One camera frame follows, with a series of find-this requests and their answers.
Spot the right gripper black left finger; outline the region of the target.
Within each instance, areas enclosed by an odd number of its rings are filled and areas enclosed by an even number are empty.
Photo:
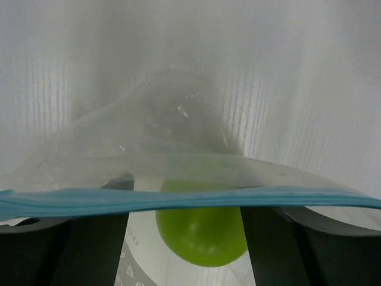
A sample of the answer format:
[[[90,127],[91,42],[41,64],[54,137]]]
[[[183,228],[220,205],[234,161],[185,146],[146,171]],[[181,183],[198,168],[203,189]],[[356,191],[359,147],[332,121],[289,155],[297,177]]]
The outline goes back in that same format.
[[[128,214],[1,226],[1,285],[113,285]]]

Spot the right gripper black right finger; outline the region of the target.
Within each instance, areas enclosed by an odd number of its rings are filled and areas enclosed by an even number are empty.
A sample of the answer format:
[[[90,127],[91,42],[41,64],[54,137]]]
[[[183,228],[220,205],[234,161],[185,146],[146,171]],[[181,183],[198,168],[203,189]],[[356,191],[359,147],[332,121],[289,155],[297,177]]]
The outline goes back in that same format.
[[[257,285],[380,285],[380,231],[306,207],[243,207]]]

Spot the green fake apple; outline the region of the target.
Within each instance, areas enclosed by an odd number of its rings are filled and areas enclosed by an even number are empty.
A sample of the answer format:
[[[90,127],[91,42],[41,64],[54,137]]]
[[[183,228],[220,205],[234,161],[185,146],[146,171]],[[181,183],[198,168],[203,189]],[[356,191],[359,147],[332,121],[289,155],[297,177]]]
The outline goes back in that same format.
[[[166,179],[161,192],[222,191],[235,188],[219,174],[221,166],[201,157],[185,164],[177,175]],[[234,262],[247,251],[239,207],[157,210],[158,232],[166,246],[181,259],[202,267]]]

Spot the clear zip top bag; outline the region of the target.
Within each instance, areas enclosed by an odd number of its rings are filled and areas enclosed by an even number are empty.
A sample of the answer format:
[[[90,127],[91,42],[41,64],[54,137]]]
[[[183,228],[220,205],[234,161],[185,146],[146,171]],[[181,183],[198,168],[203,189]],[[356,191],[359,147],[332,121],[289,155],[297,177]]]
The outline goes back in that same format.
[[[1,179],[2,285],[379,285],[380,200],[244,157],[162,72]]]

